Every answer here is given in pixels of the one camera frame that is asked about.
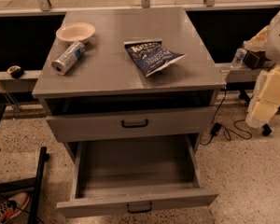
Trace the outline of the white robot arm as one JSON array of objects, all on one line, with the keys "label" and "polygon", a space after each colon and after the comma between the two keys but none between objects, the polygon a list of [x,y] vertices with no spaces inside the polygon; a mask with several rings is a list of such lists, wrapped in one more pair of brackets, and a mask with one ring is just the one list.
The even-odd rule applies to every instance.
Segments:
[{"label": "white robot arm", "polygon": [[248,51],[264,51],[274,62],[270,71],[261,71],[249,102],[245,122],[249,127],[260,128],[268,124],[280,108],[280,10],[270,23],[245,42]]}]

